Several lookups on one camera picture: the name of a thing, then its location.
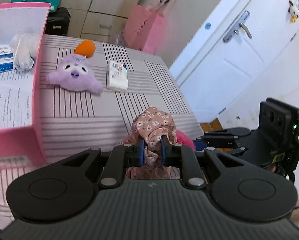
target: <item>pink box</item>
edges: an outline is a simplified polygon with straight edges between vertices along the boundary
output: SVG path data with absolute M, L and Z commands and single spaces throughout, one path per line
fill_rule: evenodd
M 41 37 L 32 77 L 31 123 L 24 127 L 0 130 L 0 169 L 40 166 L 46 162 L 41 131 L 39 83 L 43 57 L 41 45 L 49 8 L 50 4 L 40 2 L 0 4 L 0 45 L 9 44 L 15 34 L 40 33 Z

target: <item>drawer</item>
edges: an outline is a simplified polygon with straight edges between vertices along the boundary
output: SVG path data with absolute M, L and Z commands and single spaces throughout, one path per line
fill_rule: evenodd
M 88 12 L 82 33 L 111 35 L 122 31 L 126 21 L 118 16 Z
M 81 39 L 91 40 L 91 41 L 108 42 L 108 38 L 109 36 L 107 35 L 99 35 L 99 34 L 82 33 L 81 35 Z

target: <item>white door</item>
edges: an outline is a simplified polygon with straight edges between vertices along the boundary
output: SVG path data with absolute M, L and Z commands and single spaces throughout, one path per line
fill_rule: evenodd
M 251 0 L 245 22 L 230 42 L 223 37 L 180 86 L 199 122 L 211 122 L 280 54 L 299 29 L 291 23 L 289 0 Z

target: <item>wooden floor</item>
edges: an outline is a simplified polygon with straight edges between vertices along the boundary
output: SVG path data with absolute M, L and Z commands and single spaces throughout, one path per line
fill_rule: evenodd
M 200 125 L 201 125 L 204 132 L 216 131 L 216 130 L 222 130 L 223 129 L 217 118 L 211 123 L 201 123 Z M 231 148 L 218 148 L 218 149 L 222 150 L 223 152 L 227 152 L 229 150 L 232 150 Z

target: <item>orange pom-pom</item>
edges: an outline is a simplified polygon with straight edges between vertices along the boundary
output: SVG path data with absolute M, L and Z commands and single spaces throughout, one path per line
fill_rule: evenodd
M 95 49 L 96 46 L 94 42 L 83 41 L 77 46 L 77 48 L 74 50 L 74 53 L 85 57 L 91 57 L 93 56 Z

